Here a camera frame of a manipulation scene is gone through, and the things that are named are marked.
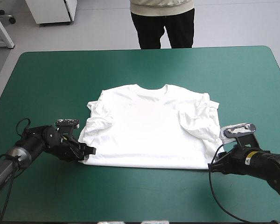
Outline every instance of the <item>wrinkled fabric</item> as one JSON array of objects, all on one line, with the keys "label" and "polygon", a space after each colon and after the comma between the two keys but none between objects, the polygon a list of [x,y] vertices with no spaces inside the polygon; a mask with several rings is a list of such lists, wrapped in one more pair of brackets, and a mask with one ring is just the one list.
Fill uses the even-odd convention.
[{"label": "wrinkled fabric", "polygon": [[97,148],[87,165],[207,169],[219,139],[219,103],[175,85],[137,84],[102,91],[79,141]]}]

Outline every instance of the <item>cable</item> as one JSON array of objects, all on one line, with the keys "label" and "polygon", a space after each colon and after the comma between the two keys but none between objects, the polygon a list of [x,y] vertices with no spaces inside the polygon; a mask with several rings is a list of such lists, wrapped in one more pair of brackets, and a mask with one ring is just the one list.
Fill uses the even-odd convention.
[{"label": "cable", "polygon": [[[213,165],[213,162],[214,162],[214,160],[215,160],[215,157],[216,157],[218,151],[220,150],[220,148],[221,148],[222,146],[223,146],[223,144],[220,145],[219,148],[216,150],[215,155],[214,155],[214,158],[212,159],[212,161],[211,161],[211,163],[210,163],[210,166],[211,166],[211,167],[212,167],[212,165]],[[237,217],[237,216],[231,214],[231,213],[230,213],[229,211],[227,211],[225,208],[223,208],[223,206],[220,204],[220,202],[218,201],[218,199],[217,199],[217,197],[216,197],[216,195],[215,195],[215,192],[214,192],[214,189],[213,189],[213,186],[212,186],[212,183],[211,183],[211,175],[210,175],[210,174],[211,174],[211,171],[210,171],[210,168],[209,168],[210,190],[211,190],[211,193],[212,193],[212,195],[213,195],[213,197],[214,197],[216,203],[218,204],[218,206],[219,206],[226,214],[228,214],[228,215],[230,215],[231,217],[237,219],[238,221],[241,221],[241,222],[243,222],[243,223],[252,224],[252,222],[249,222],[249,221],[247,221],[247,220],[244,220],[244,219],[242,219],[242,218],[239,218],[239,217]]]},{"label": "cable", "polygon": [[31,123],[31,121],[30,121],[29,118],[23,118],[23,119],[21,119],[21,120],[17,123],[17,126],[16,126],[16,128],[15,128],[17,134],[18,134],[19,136],[21,136],[21,137],[23,137],[23,135],[22,135],[22,134],[19,134],[19,132],[18,132],[18,126],[19,126],[19,124],[20,124],[21,122],[23,122],[24,120],[27,120],[27,121],[28,121],[28,124],[27,124],[26,127],[24,128],[23,132],[26,131],[26,130],[30,127],[30,123]]},{"label": "cable", "polygon": [[10,194],[11,194],[11,189],[13,187],[13,182],[14,182],[14,174],[16,172],[16,166],[15,166],[15,163],[16,163],[16,160],[18,161],[18,156],[15,156],[12,158],[12,162],[13,162],[13,171],[12,171],[12,174],[11,174],[11,178],[10,178],[10,184],[9,184],[9,188],[8,188],[8,193],[7,193],[7,196],[6,196],[6,199],[5,199],[5,203],[4,203],[4,207],[3,207],[3,210],[2,210],[2,213],[1,213],[1,216],[0,216],[0,224],[2,222],[2,219],[4,217],[4,214],[5,214],[5,211],[6,211],[6,208],[7,208],[7,205],[8,205],[8,200],[9,200],[9,197],[10,197]]}]

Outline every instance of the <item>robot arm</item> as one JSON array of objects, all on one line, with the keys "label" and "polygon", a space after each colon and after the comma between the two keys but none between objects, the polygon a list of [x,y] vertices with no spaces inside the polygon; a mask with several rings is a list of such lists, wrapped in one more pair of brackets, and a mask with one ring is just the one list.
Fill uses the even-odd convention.
[{"label": "robot arm", "polygon": [[223,144],[235,141],[237,144],[231,151],[219,153],[215,162],[209,164],[209,170],[263,179],[280,195],[280,154],[260,149],[255,131],[251,123],[223,127],[220,133]]},{"label": "robot arm", "polygon": [[73,138],[73,129],[78,128],[79,120],[58,120],[57,130],[53,126],[28,128],[30,120],[27,120],[21,139],[2,155],[5,160],[0,162],[0,192],[17,171],[27,169],[43,151],[64,161],[83,160],[96,152],[95,148]]}]

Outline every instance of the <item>black pants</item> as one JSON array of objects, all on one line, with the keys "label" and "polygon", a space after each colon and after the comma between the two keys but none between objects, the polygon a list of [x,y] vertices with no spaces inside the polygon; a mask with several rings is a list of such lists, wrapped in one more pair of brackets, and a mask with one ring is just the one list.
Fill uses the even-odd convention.
[{"label": "black pants", "polygon": [[160,38],[166,27],[172,48],[191,48],[194,37],[195,10],[169,16],[143,16],[132,14],[141,49],[160,49]]}]

